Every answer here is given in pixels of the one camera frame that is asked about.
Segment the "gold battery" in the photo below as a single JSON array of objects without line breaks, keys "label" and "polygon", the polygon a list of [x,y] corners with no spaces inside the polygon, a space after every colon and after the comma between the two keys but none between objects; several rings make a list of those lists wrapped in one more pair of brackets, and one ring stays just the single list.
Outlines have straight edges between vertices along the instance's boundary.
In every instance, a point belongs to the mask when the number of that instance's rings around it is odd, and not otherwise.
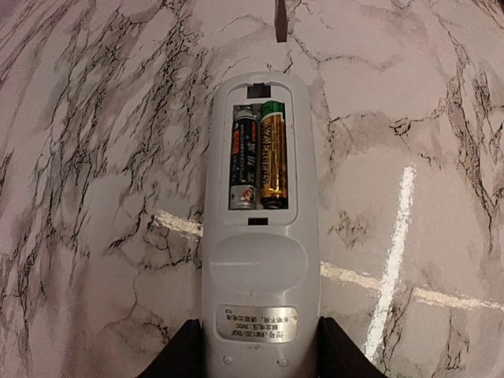
[{"label": "gold battery", "polygon": [[287,137],[285,105],[267,101],[260,109],[261,204],[265,209],[288,207]]}]

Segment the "black battery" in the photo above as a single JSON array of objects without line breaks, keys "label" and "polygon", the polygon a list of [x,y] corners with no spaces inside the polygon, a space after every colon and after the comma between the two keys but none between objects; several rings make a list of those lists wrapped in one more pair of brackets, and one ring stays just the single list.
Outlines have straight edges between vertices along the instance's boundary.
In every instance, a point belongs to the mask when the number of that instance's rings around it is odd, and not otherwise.
[{"label": "black battery", "polygon": [[229,175],[229,209],[257,208],[258,122],[253,106],[233,113]]}]

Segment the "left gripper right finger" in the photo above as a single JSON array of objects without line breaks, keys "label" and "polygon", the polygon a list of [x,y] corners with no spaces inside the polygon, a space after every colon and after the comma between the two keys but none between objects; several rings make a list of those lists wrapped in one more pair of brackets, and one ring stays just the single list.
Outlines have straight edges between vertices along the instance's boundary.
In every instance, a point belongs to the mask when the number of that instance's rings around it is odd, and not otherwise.
[{"label": "left gripper right finger", "polygon": [[332,317],[317,326],[317,373],[320,378],[385,378]]}]

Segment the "clear handle screwdriver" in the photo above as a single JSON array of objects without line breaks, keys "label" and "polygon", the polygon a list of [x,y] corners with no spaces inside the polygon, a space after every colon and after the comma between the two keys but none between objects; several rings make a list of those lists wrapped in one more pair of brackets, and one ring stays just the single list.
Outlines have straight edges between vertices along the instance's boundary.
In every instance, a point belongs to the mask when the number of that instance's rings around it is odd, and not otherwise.
[{"label": "clear handle screwdriver", "polygon": [[284,0],[275,0],[275,32],[276,41],[285,43],[287,41],[287,9]]}]

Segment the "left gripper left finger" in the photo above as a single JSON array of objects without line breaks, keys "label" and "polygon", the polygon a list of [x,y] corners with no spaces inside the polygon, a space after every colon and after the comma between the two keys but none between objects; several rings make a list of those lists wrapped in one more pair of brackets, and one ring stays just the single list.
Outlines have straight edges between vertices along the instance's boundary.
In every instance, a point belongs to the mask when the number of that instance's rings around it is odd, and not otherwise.
[{"label": "left gripper left finger", "polygon": [[198,319],[187,320],[138,378],[203,377],[203,334]]}]

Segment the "white remote control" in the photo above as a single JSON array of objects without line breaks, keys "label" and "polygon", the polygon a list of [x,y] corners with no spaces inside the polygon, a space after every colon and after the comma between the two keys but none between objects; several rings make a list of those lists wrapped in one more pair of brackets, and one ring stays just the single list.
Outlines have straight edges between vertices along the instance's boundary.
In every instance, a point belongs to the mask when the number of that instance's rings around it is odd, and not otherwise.
[{"label": "white remote control", "polygon": [[[288,207],[261,204],[260,109],[285,105]],[[233,113],[257,112],[257,208],[229,209]],[[214,97],[206,160],[202,329],[209,377],[315,377],[320,311],[317,178],[308,94],[294,76],[252,72]]]}]

